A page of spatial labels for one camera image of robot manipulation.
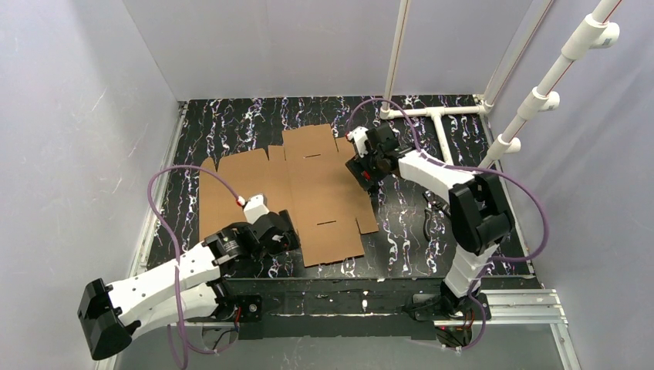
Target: cardboard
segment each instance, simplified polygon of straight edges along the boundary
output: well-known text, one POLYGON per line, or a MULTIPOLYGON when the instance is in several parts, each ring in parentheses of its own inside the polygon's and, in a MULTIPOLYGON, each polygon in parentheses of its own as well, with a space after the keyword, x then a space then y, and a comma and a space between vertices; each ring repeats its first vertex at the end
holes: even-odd
MULTIPOLYGON (((300 237, 305 266, 363 255, 360 234, 378 231, 368 193, 345 163, 354 155, 329 125, 282 133, 284 146, 269 146, 220 159, 217 173, 245 199, 263 193, 268 209, 288 210, 300 237)), ((207 158, 202 167, 216 170, 207 158)), ((200 174, 200 238, 245 221, 243 211, 218 181, 200 174)))

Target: metal bracket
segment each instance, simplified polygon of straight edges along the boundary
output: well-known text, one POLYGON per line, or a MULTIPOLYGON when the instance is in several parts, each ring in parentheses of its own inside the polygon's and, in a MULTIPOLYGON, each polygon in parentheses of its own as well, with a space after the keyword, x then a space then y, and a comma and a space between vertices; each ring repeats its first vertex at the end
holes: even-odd
POLYGON ((561 357, 561 363, 565 370, 581 370, 575 348, 572 347, 568 326, 566 324, 550 324, 552 334, 558 349, 558 355, 561 357))
MULTIPOLYGON (((492 319, 487 324, 567 324, 554 289, 484 291, 492 319)), ((436 320, 436 326, 462 325, 462 320, 436 320)))

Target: gray wall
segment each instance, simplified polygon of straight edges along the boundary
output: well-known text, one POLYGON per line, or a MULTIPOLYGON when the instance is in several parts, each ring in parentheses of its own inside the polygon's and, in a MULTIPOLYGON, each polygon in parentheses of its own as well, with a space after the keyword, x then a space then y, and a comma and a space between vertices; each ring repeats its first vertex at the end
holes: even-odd
POLYGON ((4 2, 0 24, 0 367, 90 369, 82 289, 126 277, 177 103, 121 2, 4 2))
MULTIPOLYGON (((491 116, 500 133, 596 0, 558 0, 491 116)), ((592 50, 560 81, 561 107, 520 131, 504 169, 544 201, 551 242, 536 273, 561 295, 584 368, 651 368, 654 311, 654 4, 623 2, 620 40, 592 50)), ((532 247, 541 226, 512 191, 532 247)))
MULTIPOLYGON (((383 94, 399 0, 123 0, 179 100, 383 94)), ((523 0, 413 0, 394 94, 482 93, 523 0)))

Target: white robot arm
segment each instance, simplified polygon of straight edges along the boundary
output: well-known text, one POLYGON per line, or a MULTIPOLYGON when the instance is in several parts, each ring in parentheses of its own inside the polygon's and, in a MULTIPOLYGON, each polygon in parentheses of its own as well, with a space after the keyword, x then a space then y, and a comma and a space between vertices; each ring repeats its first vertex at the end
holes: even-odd
MULTIPOLYGON (((467 292, 498 244, 514 229, 514 218, 497 175, 446 168, 426 153, 401 146, 388 123, 357 127, 347 134, 356 155, 346 166, 369 192, 389 174, 434 192, 450 206, 457 250, 441 284, 439 309, 446 314, 470 305, 467 292)), ((473 291, 478 294, 480 282, 473 291)))
POLYGON ((173 259, 111 284, 102 279, 88 283, 77 315, 91 357, 108 358, 142 334, 177 322, 174 279, 178 268, 187 318, 212 316, 222 309, 243 305, 234 300, 239 298, 225 297, 220 292, 221 279, 232 262, 299 247, 288 212, 268 211, 262 194, 250 198, 243 211, 247 222, 228 225, 207 237, 182 254, 179 265, 173 259))

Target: black work surface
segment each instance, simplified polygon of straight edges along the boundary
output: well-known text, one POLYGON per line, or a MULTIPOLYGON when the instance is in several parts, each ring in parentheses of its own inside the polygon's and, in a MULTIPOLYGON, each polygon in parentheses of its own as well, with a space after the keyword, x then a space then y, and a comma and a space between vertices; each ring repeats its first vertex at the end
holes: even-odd
MULTIPOLYGON (((305 125, 329 123, 335 136, 344 136, 349 115, 365 96, 215 99, 192 100, 181 130, 174 164, 200 166, 207 156, 219 161, 223 156, 268 145, 282 145, 281 132, 305 125)), ((394 98, 406 109, 424 106, 470 106, 472 96, 401 96, 394 98)), ((364 106, 354 117, 352 127, 379 124, 379 103, 364 106)), ((431 119, 414 118, 420 144, 441 157, 431 119)), ((403 119, 391 122, 403 143, 411 140, 403 119)), ((450 135, 450 150, 456 165, 476 166, 487 149, 479 116, 445 116, 443 125, 450 135)), ((238 266, 232 278, 443 278, 454 256, 456 242, 449 220, 442 213, 433 215, 428 242, 423 236, 425 190, 395 177, 383 181, 373 209, 379 232, 362 236, 365 255, 335 264, 305 268, 301 251, 292 251, 263 261, 238 266)), ((184 250, 198 242, 198 174, 176 171, 171 174, 163 214, 181 237, 184 250)), ((233 204, 216 207, 232 207, 233 204)), ((523 256, 516 233, 498 249, 498 254, 523 256)), ((147 267, 156 267, 174 258, 173 244, 163 229, 157 230, 147 267)), ((529 274, 526 264, 495 264, 490 274, 529 274)))

